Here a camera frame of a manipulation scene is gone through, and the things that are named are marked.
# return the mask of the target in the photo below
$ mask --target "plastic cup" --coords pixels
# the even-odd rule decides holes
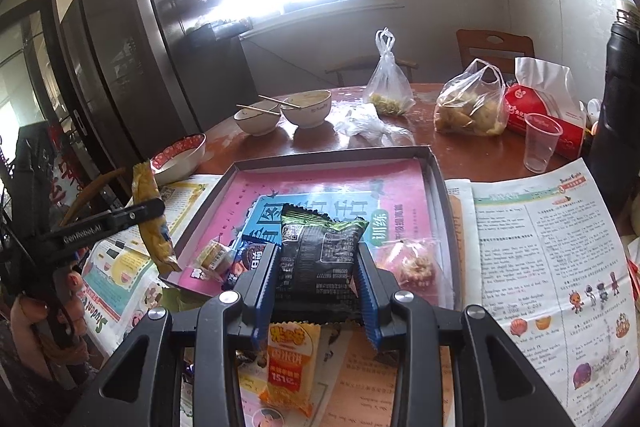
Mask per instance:
[[[525,115],[524,121],[527,123],[524,166],[531,172],[541,174],[556,150],[562,127],[552,118],[535,112]]]

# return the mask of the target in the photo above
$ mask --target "newspaper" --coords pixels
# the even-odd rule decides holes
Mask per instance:
[[[578,427],[603,425],[638,372],[638,346],[625,253],[593,177],[578,159],[472,188],[482,305]]]
[[[447,348],[441,348],[443,368],[444,425],[454,425],[453,379]],[[323,326],[318,346],[313,410],[306,417],[299,410],[284,410],[260,402],[258,395],[267,382],[265,360],[258,359],[238,368],[244,423],[247,426],[278,427],[388,427],[396,388],[396,363],[383,363],[355,325]],[[183,384],[180,425],[193,422],[192,390]]]
[[[463,306],[482,302],[482,273],[480,243],[474,195],[469,180],[446,180],[449,203],[453,213],[453,226],[460,252]]]
[[[164,215],[174,244],[222,176],[196,174],[160,190]],[[82,269],[88,334],[106,357],[146,312],[158,306],[162,284],[138,227],[112,235],[94,245]]]

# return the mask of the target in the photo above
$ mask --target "black snack package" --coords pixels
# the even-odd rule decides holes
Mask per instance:
[[[354,318],[358,306],[350,288],[353,259],[367,229],[362,218],[334,221],[300,206],[282,208],[282,254],[274,312],[324,323],[335,317]],[[326,312],[327,319],[318,319]]]

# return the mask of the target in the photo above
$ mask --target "white bowl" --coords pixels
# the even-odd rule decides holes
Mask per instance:
[[[302,106],[293,109],[282,106],[284,117],[302,129],[318,127],[331,112],[331,91],[319,89],[292,94],[285,102]]]
[[[273,131],[278,126],[278,122],[280,121],[280,105],[270,100],[260,100],[260,102],[252,103],[251,107],[259,107],[267,111],[277,112],[278,115],[252,111],[250,109],[241,109],[234,115],[234,120],[236,120],[238,127],[245,133],[262,136],[263,134]]]
[[[191,176],[204,158],[207,137],[194,134],[178,140],[151,158],[151,170],[160,187]]]

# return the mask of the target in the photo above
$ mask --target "red bowl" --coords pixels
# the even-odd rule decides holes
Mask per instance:
[[[151,158],[158,186],[177,182],[193,174],[204,158],[206,136],[194,134],[178,140]]]

